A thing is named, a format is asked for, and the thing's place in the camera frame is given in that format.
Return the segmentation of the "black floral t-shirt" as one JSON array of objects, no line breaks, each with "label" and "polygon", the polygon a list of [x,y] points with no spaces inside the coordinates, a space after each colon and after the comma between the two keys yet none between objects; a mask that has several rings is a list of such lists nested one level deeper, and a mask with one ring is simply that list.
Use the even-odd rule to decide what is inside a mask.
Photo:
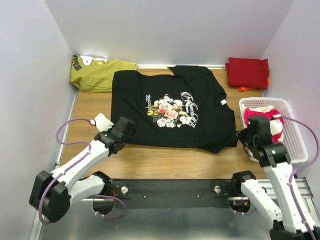
[{"label": "black floral t-shirt", "polygon": [[132,144],[199,148],[218,153],[235,147],[235,113],[213,72],[176,65],[170,74],[148,76],[135,70],[113,76],[111,120],[135,123]]}]

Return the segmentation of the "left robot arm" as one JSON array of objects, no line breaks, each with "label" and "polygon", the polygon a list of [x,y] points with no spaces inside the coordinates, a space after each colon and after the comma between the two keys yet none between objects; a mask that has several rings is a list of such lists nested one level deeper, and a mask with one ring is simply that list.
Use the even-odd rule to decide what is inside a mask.
[{"label": "left robot arm", "polygon": [[136,124],[123,116],[112,123],[102,113],[94,119],[85,119],[85,122],[98,130],[92,141],[84,141],[85,149],[68,163],[51,172],[43,170],[35,177],[29,204],[37,210],[38,219],[44,225],[56,223],[72,204],[91,196],[120,203],[122,212],[115,216],[116,219],[125,214],[126,206],[115,196],[112,180],[106,174],[96,172],[85,179],[81,177],[99,162],[122,150]]}]

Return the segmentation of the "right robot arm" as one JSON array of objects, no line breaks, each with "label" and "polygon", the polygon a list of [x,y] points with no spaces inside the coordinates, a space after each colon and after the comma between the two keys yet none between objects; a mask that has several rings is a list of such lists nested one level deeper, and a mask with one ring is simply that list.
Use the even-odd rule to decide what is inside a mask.
[{"label": "right robot arm", "polygon": [[270,120],[263,115],[248,117],[238,139],[266,173],[277,201],[274,202],[250,171],[234,173],[230,191],[246,196],[269,224],[272,240],[318,240],[320,228],[310,215],[298,189],[290,155],[281,142],[273,142]]}]

